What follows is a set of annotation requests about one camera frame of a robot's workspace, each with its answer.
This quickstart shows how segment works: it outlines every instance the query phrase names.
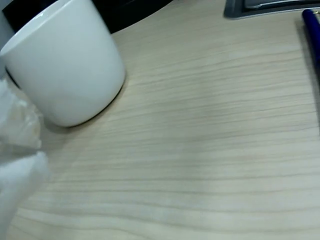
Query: pen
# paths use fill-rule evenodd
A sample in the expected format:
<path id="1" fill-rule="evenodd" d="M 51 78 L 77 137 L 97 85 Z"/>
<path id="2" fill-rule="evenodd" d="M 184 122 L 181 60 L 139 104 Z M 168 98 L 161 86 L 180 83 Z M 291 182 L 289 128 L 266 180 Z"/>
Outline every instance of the pen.
<path id="1" fill-rule="evenodd" d="M 315 65 L 320 66 L 320 23 L 313 11 L 306 9 L 302 12 L 304 24 L 310 37 Z"/>

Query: white tissue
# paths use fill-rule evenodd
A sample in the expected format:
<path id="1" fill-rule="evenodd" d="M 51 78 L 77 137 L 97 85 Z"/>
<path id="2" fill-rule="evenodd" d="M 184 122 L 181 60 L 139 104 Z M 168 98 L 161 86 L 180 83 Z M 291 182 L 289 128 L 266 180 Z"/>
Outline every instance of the white tissue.
<path id="1" fill-rule="evenodd" d="M 37 114 L 0 80 L 0 240 L 6 238 L 19 204 L 49 176 L 40 146 Z"/>

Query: tissue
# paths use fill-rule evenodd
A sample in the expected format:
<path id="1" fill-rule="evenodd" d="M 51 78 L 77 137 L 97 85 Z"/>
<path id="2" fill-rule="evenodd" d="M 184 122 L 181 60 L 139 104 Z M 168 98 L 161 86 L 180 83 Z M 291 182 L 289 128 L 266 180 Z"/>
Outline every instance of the tissue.
<path id="1" fill-rule="evenodd" d="M 0 240 L 19 204 L 49 177 L 40 151 L 40 122 L 33 107 L 0 79 Z"/>

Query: black object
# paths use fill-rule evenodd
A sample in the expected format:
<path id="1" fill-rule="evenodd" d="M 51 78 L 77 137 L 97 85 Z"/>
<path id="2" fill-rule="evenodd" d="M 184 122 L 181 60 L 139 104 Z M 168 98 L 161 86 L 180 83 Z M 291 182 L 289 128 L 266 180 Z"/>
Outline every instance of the black object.
<path id="1" fill-rule="evenodd" d="M 18 85 L 18 83 L 15 81 L 15 79 L 12 77 L 12 75 L 10 74 L 9 70 L 5 67 L 5 71 L 6 71 L 6 74 L 9 75 L 11 81 L 14 83 L 14 85 L 18 88 L 18 89 L 21 89 L 20 86 Z"/>
<path id="2" fill-rule="evenodd" d="M 13 0 L 3 14 L 17 32 L 34 16 L 57 0 Z M 148 17 L 172 0 L 92 0 L 111 33 Z"/>
<path id="3" fill-rule="evenodd" d="M 316 17 L 317 13 L 314 13 L 310 9 L 306 9 L 302 12 L 302 18 L 304 25 L 309 35 L 311 42 L 311 49 L 313 50 L 313 57 L 315 66 L 320 66 L 320 24 Z"/>
<path id="4" fill-rule="evenodd" d="M 298 9 L 312 9 L 319 7 L 320 0 L 297 0 L 290 2 L 282 2 L 280 0 L 277 0 L 274 4 L 261 4 L 256 8 L 246 7 L 246 0 L 226 0 L 224 16 L 230 19 L 237 19 L 273 12 L 286 12 Z"/>

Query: white mug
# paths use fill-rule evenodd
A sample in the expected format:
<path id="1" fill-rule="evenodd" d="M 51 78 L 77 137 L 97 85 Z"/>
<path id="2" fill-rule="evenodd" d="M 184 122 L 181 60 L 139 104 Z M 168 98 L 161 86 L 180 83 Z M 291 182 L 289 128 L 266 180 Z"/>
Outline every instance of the white mug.
<path id="1" fill-rule="evenodd" d="M 56 125 L 81 124 L 102 111 L 125 67 L 91 0 L 58 0 L 21 28 L 0 58 L 18 86 Z"/>

